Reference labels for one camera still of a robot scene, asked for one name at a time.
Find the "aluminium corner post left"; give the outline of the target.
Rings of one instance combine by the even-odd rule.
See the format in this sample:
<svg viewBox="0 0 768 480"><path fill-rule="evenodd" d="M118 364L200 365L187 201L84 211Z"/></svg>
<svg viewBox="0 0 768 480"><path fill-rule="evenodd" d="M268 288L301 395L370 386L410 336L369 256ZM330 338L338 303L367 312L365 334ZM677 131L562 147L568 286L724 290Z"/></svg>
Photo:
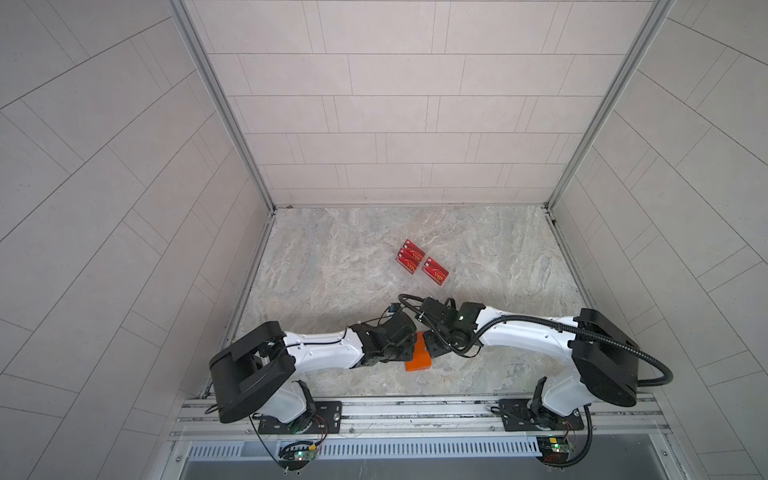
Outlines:
<svg viewBox="0 0 768 480"><path fill-rule="evenodd" d="M252 152L246 142L244 134L238 125L234 115L234 110L225 95L225 92L219 82L214 70L214 66L204 48L201 37L193 24L189 9L184 1L169 0L167 2L170 15L179 30L183 43L194 62L202 83L209 93L211 100L218 111L223 126L232 140L237 152L244 161L251 178L253 179L257 191L267 205L272 216L275 215L277 207L271 198L263 177L258 171L257 164Z"/></svg>

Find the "aluminium corner post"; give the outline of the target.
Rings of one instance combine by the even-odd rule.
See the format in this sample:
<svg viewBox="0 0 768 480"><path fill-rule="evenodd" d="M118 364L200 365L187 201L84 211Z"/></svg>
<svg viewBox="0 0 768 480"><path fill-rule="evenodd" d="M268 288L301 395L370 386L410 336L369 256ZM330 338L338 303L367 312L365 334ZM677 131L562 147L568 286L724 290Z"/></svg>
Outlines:
<svg viewBox="0 0 768 480"><path fill-rule="evenodd" d="M277 207L271 198L263 177L258 171L257 164L252 152L246 142L244 134L238 125L234 115L234 110L225 95L225 92L219 82L214 70L214 66L204 48L201 37L193 24L189 9L184 1L169 0L167 2L170 15L179 30L183 43L194 62L202 83L209 93L211 100L218 111L223 126L232 140L237 152L244 161L251 178L253 179L257 191L267 205L272 216L275 215Z"/></svg>
<svg viewBox="0 0 768 480"><path fill-rule="evenodd" d="M589 153L589 149L592 147L603 128L603 125L614 110L618 100L621 98L634 72L640 65L674 4L674 0L657 0L652 3L646 18L640 25L637 35L630 44L607 92L603 96L587 129L573 151L552 195L545 203L545 208L548 213L553 213L556 205L562 199L569 183L574 178L581 163Z"/></svg>

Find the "red card stack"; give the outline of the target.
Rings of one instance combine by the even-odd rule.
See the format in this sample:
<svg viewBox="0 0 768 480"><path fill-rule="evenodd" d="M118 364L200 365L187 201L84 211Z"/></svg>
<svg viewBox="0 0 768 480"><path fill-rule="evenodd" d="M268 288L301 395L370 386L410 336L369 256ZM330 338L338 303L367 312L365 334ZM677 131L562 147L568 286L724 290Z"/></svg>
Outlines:
<svg viewBox="0 0 768 480"><path fill-rule="evenodd" d="M427 257L424 260L421 270L439 286L442 286L449 276L449 271L432 257Z"/></svg>
<svg viewBox="0 0 768 480"><path fill-rule="evenodd" d="M419 269L424 259L425 252L410 239L403 242L396 255L397 263L410 274L414 274Z"/></svg>

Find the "vent grille strip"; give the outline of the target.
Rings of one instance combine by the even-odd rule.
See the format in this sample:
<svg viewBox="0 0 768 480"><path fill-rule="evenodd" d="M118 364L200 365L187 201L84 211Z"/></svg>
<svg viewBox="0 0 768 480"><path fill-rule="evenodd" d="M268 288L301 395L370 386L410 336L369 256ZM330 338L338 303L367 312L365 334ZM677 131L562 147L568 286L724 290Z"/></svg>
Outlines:
<svg viewBox="0 0 768 480"><path fill-rule="evenodd" d="M261 460L278 456L279 446L271 444L269 454L255 441L205 441L191 445L187 457L193 461ZM317 454L319 460L432 459L540 457L534 437L471 438L380 438L331 439Z"/></svg>

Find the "red card left stack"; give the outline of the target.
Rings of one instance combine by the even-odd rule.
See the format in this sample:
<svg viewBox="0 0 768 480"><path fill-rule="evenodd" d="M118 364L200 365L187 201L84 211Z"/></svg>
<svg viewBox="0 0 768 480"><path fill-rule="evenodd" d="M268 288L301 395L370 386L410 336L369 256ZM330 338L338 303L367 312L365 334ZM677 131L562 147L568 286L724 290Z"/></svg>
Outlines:
<svg viewBox="0 0 768 480"><path fill-rule="evenodd" d="M425 252L410 239L403 242L396 255L397 263L410 274L414 274L419 269L424 259Z"/></svg>

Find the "red card right stack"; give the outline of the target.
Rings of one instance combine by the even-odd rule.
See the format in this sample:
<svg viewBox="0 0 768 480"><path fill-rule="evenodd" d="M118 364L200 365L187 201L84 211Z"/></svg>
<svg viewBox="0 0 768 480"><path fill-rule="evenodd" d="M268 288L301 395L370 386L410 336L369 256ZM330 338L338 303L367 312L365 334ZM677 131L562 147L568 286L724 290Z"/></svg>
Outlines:
<svg viewBox="0 0 768 480"><path fill-rule="evenodd" d="M449 271L432 257L427 257L424 260L421 270L439 286L442 286L449 276Z"/></svg>

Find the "left circuit board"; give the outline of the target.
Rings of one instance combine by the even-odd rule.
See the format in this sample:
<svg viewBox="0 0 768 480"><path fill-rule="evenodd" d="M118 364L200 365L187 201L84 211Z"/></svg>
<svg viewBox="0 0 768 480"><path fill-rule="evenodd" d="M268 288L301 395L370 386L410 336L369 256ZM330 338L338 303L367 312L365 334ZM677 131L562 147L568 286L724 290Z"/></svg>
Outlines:
<svg viewBox="0 0 768 480"><path fill-rule="evenodd" d="M299 471L313 461L319 451L319 444L302 440L283 446L278 452L278 463L287 471Z"/></svg>

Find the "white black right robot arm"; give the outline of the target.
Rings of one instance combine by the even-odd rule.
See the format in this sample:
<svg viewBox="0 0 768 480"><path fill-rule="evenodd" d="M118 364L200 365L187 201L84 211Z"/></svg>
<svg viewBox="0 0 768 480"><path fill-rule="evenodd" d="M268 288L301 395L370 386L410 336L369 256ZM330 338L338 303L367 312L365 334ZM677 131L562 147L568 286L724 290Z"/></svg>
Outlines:
<svg viewBox="0 0 768 480"><path fill-rule="evenodd" d="M541 424L570 416L597 400L619 407L637 401L636 345L600 312L575 317L537 317L504 312L481 303L433 298L410 310L425 324L430 353L467 356L476 347L514 347L563 362L559 374L540 379L525 411Z"/></svg>

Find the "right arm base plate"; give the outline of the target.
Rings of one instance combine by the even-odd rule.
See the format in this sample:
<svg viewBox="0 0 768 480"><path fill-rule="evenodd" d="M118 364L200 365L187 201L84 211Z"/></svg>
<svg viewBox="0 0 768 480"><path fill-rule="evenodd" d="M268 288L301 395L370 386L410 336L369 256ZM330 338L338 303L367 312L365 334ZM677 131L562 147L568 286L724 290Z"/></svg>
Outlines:
<svg viewBox="0 0 768 480"><path fill-rule="evenodd" d="M544 407L534 410L529 403L528 399L501 399L492 407L492 411L501 417L506 432L565 432L585 429L583 417L576 411L562 417Z"/></svg>

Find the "aluminium corner post right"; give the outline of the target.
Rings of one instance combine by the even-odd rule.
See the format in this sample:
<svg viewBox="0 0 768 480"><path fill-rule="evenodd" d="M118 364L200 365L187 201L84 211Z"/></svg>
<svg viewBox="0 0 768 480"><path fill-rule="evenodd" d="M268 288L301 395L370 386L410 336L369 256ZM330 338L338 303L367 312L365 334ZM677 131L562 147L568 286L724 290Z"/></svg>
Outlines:
<svg viewBox="0 0 768 480"><path fill-rule="evenodd" d="M674 0L657 0L652 3L646 18L640 25L637 35L630 44L607 92L603 96L587 129L573 151L552 195L545 203L545 208L548 213L553 213L556 205L562 199L569 183L574 178L581 163L589 153L589 149L592 147L603 128L603 125L614 110L618 100L621 98L634 72L640 65L674 4Z"/></svg>

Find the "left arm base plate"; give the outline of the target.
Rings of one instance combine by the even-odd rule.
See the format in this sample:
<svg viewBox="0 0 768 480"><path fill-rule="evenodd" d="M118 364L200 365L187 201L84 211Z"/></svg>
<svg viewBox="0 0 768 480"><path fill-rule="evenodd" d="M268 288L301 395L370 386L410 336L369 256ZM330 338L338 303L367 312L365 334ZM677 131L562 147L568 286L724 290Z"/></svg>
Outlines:
<svg viewBox="0 0 768 480"><path fill-rule="evenodd" d="M289 423L282 423L271 416L255 418L260 434L267 435L320 435L337 434L343 403L341 401L316 401L313 410L307 410Z"/></svg>

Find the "orange card holder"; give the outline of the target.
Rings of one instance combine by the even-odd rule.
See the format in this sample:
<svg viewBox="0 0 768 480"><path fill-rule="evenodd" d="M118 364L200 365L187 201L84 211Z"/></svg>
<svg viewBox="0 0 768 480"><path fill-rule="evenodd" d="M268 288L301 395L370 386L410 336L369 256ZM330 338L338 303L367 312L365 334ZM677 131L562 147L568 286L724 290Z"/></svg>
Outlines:
<svg viewBox="0 0 768 480"><path fill-rule="evenodd" d="M424 332L417 333L412 359L405 362L406 372L428 370L432 366L432 358L426 346Z"/></svg>

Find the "circuit board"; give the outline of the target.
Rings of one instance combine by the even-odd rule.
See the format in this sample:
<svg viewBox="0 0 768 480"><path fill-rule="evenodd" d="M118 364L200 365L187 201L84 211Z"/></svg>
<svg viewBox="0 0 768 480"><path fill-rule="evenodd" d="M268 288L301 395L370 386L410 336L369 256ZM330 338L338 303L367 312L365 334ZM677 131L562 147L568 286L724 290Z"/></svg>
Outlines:
<svg viewBox="0 0 768 480"><path fill-rule="evenodd" d="M299 471L313 461L319 451L319 444L302 440L283 446L278 452L278 463L287 471Z"/></svg>
<svg viewBox="0 0 768 480"><path fill-rule="evenodd" d="M536 440L541 453L538 460L543 464L566 463L574 452L573 444L564 436L539 436Z"/></svg>

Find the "right circuit board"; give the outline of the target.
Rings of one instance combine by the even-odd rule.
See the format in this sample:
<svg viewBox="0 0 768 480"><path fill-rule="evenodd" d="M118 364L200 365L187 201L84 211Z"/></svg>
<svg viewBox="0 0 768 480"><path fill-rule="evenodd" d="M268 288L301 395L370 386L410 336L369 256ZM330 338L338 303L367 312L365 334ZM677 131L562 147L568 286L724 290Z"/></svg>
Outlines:
<svg viewBox="0 0 768 480"><path fill-rule="evenodd" d="M538 460L543 464L566 463L574 452L573 444L564 436L539 436L536 440L541 453Z"/></svg>

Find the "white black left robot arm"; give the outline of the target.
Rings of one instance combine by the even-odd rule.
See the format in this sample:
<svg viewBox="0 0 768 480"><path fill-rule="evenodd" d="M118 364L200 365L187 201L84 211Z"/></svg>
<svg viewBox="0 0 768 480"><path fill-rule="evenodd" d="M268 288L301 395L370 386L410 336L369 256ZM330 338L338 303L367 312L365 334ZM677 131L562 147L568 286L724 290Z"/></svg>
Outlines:
<svg viewBox="0 0 768 480"><path fill-rule="evenodd" d="M265 322L209 361L219 421L258 413L286 425L301 422L314 405L300 375L408 362L416 342L416 326L401 311L379 325L358 323L328 334L297 334Z"/></svg>

